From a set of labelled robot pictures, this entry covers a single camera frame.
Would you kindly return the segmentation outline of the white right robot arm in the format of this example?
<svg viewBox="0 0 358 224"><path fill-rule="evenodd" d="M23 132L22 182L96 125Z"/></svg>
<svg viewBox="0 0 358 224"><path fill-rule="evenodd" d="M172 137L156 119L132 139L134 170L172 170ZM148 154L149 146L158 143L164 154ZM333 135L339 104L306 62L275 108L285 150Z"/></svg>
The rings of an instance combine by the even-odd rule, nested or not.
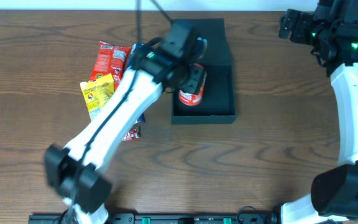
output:
<svg viewBox="0 0 358 224"><path fill-rule="evenodd" d="M340 150L336 168L317 175L308 195L278 206L272 223L358 220L358 0L320 1L314 12L289 9L279 37L312 46L336 97Z"/></svg>

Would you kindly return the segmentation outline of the yellow snack bag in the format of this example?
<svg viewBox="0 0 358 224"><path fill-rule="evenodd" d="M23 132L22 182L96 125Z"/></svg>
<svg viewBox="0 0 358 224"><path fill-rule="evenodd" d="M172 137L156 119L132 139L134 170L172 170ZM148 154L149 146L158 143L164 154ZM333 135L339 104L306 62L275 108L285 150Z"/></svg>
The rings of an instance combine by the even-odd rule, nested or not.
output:
<svg viewBox="0 0 358 224"><path fill-rule="evenodd" d="M99 115L115 92L111 74L97 78L95 81L81 82L80 88L91 120Z"/></svg>

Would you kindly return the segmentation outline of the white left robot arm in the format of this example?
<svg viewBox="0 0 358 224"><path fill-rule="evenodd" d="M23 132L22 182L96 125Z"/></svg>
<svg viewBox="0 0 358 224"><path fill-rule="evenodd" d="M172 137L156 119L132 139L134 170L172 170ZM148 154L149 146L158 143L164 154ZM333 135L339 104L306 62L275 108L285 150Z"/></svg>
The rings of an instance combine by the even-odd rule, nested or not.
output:
<svg viewBox="0 0 358 224"><path fill-rule="evenodd" d="M106 223L104 203L112 189L103 174L124 136L166 88L197 94L206 72L197 64L208 42L184 20L171 23L164 38L137 44L130 67L97 117L65 147L44 154L49 186L69 204L66 223Z"/></svg>

